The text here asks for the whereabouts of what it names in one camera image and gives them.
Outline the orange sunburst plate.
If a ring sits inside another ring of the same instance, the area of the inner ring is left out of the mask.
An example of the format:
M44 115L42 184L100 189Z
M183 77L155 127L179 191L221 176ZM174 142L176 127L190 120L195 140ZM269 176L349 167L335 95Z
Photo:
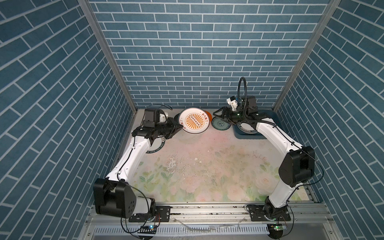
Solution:
M186 133L193 135L205 132L211 123L208 114L199 108L183 110L178 116L178 121Z

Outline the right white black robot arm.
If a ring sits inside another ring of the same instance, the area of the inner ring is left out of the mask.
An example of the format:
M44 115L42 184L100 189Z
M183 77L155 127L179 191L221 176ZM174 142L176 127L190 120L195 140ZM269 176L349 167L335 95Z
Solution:
M315 173L315 151L312 147L296 144L266 112L232 111L222 107L213 113L214 119L234 126L245 123L262 134L277 149L283 158L279 167L280 180L274 191L266 198L264 215L270 221L287 212L288 200Z

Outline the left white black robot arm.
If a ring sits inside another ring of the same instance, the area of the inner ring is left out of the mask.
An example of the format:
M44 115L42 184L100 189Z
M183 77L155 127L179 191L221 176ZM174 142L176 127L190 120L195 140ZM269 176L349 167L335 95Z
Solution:
M139 163L157 138L170 139L183 126L173 118L164 123L143 123L133 132L128 149L117 165L105 178L99 178L94 183L94 200L96 213L128 219L133 215L141 218L153 217L156 210L154 199L134 193L131 183Z

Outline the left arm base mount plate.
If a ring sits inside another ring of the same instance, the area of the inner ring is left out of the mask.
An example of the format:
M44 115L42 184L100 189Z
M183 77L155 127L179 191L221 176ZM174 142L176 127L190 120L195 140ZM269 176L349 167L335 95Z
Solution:
M156 221L169 222L171 213L170 206L151 206L149 213L145 214L134 214L129 218L130 223L143 223L145 220L148 222L153 218L156 218Z

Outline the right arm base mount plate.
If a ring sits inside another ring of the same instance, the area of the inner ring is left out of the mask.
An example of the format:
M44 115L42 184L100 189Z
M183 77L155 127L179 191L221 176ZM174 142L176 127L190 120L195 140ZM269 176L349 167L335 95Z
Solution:
M286 222L291 221L287 206L275 208L272 205L247 205L246 210L250 214L252 222L273 222L277 220L285 220Z

